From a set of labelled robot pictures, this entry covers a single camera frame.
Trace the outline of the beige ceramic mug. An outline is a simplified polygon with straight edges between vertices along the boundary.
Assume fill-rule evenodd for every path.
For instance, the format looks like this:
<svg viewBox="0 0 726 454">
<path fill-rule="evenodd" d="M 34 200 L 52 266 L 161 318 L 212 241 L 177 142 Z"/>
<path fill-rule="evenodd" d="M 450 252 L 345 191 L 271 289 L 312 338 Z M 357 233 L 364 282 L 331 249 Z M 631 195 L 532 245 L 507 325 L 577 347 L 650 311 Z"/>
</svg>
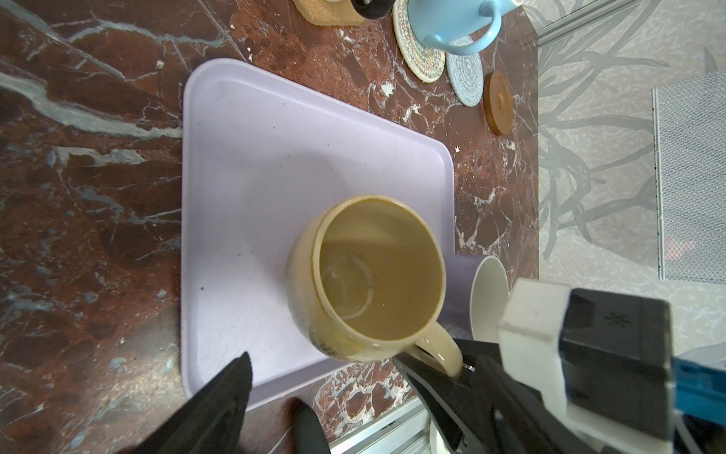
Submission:
<svg viewBox="0 0 726 454">
<path fill-rule="evenodd" d="M 461 350 L 438 323 L 444 255 L 406 204 L 367 194 L 333 206 L 296 238 L 285 277 L 295 325 L 328 357 L 370 362 L 407 353 L 461 375 Z"/>
</svg>

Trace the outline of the cork paw shaped coaster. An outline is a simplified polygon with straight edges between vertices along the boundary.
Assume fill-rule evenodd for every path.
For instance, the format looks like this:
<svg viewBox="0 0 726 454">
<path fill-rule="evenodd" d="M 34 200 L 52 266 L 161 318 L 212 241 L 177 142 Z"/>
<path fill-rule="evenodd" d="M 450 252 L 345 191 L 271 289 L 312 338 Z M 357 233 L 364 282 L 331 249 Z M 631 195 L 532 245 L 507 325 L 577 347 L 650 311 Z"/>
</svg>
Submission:
<svg viewBox="0 0 726 454">
<path fill-rule="evenodd" d="M 293 4 L 315 26 L 360 26 L 366 21 L 349 0 L 293 0 Z"/>
</svg>

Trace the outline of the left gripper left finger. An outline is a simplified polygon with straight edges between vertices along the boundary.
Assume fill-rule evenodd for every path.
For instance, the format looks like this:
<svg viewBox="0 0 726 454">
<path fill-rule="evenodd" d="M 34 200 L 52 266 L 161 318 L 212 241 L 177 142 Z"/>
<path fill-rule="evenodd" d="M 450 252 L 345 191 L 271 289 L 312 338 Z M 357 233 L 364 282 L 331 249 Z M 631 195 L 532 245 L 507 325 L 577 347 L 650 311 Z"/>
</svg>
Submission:
<svg viewBox="0 0 726 454">
<path fill-rule="evenodd" d="M 253 387 L 248 353 L 233 359 L 164 424 L 124 453 L 238 453 Z"/>
</svg>

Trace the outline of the grey blue round coaster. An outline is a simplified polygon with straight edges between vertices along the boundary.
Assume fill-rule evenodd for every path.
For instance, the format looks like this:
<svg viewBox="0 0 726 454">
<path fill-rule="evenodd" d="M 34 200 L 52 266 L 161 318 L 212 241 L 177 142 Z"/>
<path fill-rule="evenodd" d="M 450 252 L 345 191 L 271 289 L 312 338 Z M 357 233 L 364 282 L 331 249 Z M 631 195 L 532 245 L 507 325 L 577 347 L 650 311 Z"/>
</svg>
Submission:
<svg viewBox="0 0 726 454">
<path fill-rule="evenodd" d="M 484 90 L 484 72 L 478 53 L 459 56 L 447 52 L 446 70 L 459 101 L 467 107 L 478 106 Z"/>
</svg>

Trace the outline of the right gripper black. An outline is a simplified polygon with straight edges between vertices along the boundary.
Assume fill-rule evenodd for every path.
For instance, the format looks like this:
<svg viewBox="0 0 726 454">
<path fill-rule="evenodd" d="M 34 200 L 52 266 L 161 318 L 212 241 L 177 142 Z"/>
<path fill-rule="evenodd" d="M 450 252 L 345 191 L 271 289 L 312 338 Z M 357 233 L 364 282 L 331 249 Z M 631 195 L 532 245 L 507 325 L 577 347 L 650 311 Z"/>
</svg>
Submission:
<svg viewBox="0 0 726 454">
<path fill-rule="evenodd" d="M 448 449 L 454 453 L 491 453 L 476 438 L 480 422 L 476 360 L 488 357 L 501 366 L 500 348 L 498 344 L 477 340 L 457 340 L 456 346 L 461 348 L 463 357 L 463 367 L 456 378 L 442 372 L 440 364 L 419 347 L 397 355 L 393 362 L 423 401 Z M 501 416 L 496 419 L 506 432 L 501 453 L 526 453 L 514 440 L 510 428 L 502 424 Z"/>
</svg>

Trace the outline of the multicolour woven round coaster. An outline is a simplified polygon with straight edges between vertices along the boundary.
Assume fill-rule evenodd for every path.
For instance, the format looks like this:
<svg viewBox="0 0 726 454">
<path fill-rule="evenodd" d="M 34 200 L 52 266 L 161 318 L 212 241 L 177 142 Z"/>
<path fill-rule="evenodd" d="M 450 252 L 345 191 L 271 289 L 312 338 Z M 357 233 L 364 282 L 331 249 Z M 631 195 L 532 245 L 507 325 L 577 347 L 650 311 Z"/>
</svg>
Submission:
<svg viewBox="0 0 726 454">
<path fill-rule="evenodd" d="M 424 83 L 438 81 L 444 73 L 445 53 L 418 41 L 408 18 L 408 0 L 395 0 L 391 15 L 397 45 L 408 68 Z"/>
</svg>

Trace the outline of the white mug blue handle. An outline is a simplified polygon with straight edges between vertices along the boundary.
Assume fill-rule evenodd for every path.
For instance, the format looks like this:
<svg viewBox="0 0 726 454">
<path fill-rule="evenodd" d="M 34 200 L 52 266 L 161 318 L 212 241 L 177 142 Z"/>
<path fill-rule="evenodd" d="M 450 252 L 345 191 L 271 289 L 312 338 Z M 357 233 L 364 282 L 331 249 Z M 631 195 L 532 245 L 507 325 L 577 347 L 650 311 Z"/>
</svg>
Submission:
<svg viewBox="0 0 726 454">
<path fill-rule="evenodd" d="M 504 16 L 523 4 L 522 0 L 413 0 L 406 12 L 424 47 L 469 56 L 491 45 Z"/>
</svg>

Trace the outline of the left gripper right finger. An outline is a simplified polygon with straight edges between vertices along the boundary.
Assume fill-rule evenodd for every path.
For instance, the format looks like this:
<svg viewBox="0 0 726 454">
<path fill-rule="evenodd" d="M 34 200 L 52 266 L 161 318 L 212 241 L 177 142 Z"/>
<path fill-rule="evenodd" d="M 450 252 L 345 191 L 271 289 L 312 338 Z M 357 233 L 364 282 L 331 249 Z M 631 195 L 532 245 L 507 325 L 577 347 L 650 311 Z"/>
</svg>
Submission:
<svg viewBox="0 0 726 454">
<path fill-rule="evenodd" d="M 480 400 L 476 438 L 491 453 L 501 453 L 504 448 L 506 432 L 497 423 L 498 415 L 526 453 L 594 451 L 488 357 L 476 360 L 476 397 Z"/>
</svg>

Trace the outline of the brown wooden round coaster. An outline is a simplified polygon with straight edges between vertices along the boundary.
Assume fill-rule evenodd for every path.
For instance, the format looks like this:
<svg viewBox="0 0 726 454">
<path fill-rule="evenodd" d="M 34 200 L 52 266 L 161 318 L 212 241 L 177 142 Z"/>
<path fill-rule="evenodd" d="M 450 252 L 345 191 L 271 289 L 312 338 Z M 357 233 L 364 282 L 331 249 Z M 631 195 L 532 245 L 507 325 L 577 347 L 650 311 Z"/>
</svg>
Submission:
<svg viewBox="0 0 726 454">
<path fill-rule="evenodd" d="M 514 103 L 512 90 L 505 74 L 495 70 L 485 78 L 484 111 L 487 122 L 496 135 L 506 135 L 512 131 Z"/>
</svg>

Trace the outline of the white mug lavender handle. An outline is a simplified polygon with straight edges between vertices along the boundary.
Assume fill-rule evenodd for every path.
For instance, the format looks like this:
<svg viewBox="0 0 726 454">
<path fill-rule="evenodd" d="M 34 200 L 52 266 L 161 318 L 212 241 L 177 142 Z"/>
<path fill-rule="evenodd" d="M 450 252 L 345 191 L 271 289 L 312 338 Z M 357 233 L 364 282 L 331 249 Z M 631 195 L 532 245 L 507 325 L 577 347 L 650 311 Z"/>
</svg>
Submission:
<svg viewBox="0 0 726 454">
<path fill-rule="evenodd" d="M 446 295 L 438 322 L 454 339 L 499 344 L 498 323 L 510 297 L 501 261 L 493 255 L 444 260 Z"/>
</svg>

